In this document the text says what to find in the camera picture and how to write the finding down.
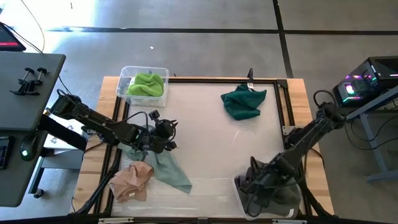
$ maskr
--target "plastic container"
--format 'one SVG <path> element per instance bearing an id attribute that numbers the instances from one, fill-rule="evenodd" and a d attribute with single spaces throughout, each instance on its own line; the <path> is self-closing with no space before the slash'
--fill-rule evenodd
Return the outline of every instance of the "plastic container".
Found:
<path id="1" fill-rule="evenodd" d="M 134 78 L 138 73 L 160 75 L 164 82 L 163 95 L 160 97 L 127 95 L 127 88 L 129 85 L 134 83 Z M 126 102 L 128 102 L 130 105 L 153 106 L 163 108 L 166 107 L 168 87 L 169 70 L 167 70 L 166 68 L 126 66 L 122 69 L 122 72 L 120 73 L 119 83 L 116 89 L 116 95 L 118 97 L 124 98 Z"/>

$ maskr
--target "wooden table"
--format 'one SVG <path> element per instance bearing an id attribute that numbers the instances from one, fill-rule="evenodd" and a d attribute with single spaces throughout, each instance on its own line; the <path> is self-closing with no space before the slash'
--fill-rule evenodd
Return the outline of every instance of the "wooden table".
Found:
<path id="1" fill-rule="evenodd" d="M 170 77 L 170 79 L 187 79 L 190 77 Z M 116 86 L 118 85 L 119 77 L 104 77 L 101 92 L 99 94 L 99 100 L 96 107 L 96 111 L 108 116 L 112 117 L 114 104 L 116 101 Z M 287 83 L 289 85 L 289 95 L 290 101 L 293 109 L 293 116 L 295 120 L 295 125 L 298 127 L 302 127 L 307 125 L 312 121 L 310 105 L 308 103 L 307 92 L 305 91 L 304 81 L 302 79 L 287 79 Z M 286 103 L 284 100 L 283 91 L 280 91 L 282 106 L 284 108 L 284 118 L 285 122 L 288 124 L 289 119 L 287 116 Z M 121 108 L 119 110 L 118 120 L 122 118 L 122 113 L 124 109 L 124 102 L 121 103 Z M 98 144 L 98 139 L 90 139 L 87 147 L 90 147 L 94 144 Z M 79 209 L 90 197 L 90 195 L 94 192 L 95 188 L 98 186 L 101 176 L 101 169 L 104 161 L 106 146 L 102 145 L 87 152 L 84 156 L 80 174 L 78 178 L 78 182 L 76 185 L 73 205 L 76 209 Z M 116 148 L 112 149 L 112 155 L 110 164 L 113 160 L 114 152 Z M 325 208 L 329 213 L 333 212 L 333 206 L 330 200 L 330 194 L 328 189 L 328 184 L 326 181 L 325 171 L 323 169 L 322 160 L 314 153 L 308 153 L 308 161 L 307 161 L 307 173 L 306 180 L 308 188 L 317 198 L 317 200 L 321 203 L 321 205 Z M 102 212 L 106 206 L 106 201 L 108 198 L 109 187 L 107 186 L 104 190 L 102 203 L 100 211 Z"/>

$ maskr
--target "towel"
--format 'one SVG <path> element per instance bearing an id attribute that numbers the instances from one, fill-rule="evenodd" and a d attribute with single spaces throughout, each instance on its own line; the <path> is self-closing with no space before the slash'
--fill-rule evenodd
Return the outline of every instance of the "towel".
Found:
<path id="1" fill-rule="evenodd" d="M 163 96 L 164 82 L 158 74 L 138 73 L 134 84 L 127 88 L 127 95 L 132 96 Z"/>
<path id="2" fill-rule="evenodd" d="M 223 94 L 225 110 L 235 120 L 249 119 L 260 115 L 257 107 L 266 99 L 267 90 L 249 91 L 247 84 L 241 84 L 235 91 Z"/>
<path id="3" fill-rule="evenodd" d="M 131 160 L 144 161 L 152 166 L 156 179 L 187 194 L 191 192 L 191 182 L 169 151 L 163 150 L 160 154 L 153 151 L 137 151 L 122 143 L 119 143 L 118 148 L 123 150 Z"/>
<path id="4" fill-rule="evenodd" d="M 146 201 L 145 184 L 153 174 L 151 166 L 141 161 L 130 163 L 129 167 L 117 172 L 109 181 L 114 197 L 119 203 L 127 202 L 132 197 L 141 202 Z"/>

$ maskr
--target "gray floor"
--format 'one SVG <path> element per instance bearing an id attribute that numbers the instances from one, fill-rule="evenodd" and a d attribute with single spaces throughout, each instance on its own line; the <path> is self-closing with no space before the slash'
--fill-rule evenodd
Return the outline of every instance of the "gray floor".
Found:
<path id="1" fill-rule="evenodd" d="M 81 27 L 163 27 L 276 29 L 272 0 L 25 0 L 44 29 Z M 279 0 L 285 29 L 397 30 L 395 0 Z M 19 1 L 9 1 L 0 21 L 39 48 L 41 34 Z M 369 56 L 398 55 L 394 35 L 287 35 L 293 75 L 304 78 L 309 96 L 331 89 Z M 140 34 L 45 32 L 45 52 L 65 54 L 62 78 L 70 91 L 95 107 L 106 75 L 119 75 L 126 65 L 168 68 L 176 75 L 286 77 L 277 34 Z M 51 97 L 49 105 L 56 99 Z M 313 113 L 316 108 L 311 102 Z M 374 129 L 390 116 L 370 116 Z M 398 121 L 383 131 L 395 137 Z M 360 125 L 355 126 L 361 134 Z M 394 142 L 382 147 L 390 168 L 398 168 Z M 350 146 L 344 130 L 322 139 L 326 176 L 335 213 L 344 218 L 396 222 L 397 182 L 367 184 L 377 172 L 371 152 Z M 26 195 L 18 208 L 0 208 L 0 220 L 68 213 L 76 172 L 49 170 L 40 188 L 48 197 Z"/>

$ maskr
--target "tan towel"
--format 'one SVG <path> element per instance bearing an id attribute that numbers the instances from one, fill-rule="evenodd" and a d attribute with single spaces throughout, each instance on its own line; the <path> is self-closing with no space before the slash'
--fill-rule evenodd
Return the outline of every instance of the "tan towel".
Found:
<path id="1" fill-rule="evenodd" d="M 114 197 L 119 203 L 133 199 L 145 202 L 147 192 L 145 184 L 154 173 L 153 168 L 141 161 L 130 163 L 129 167 L 117 172 L 109 181 Z"/>

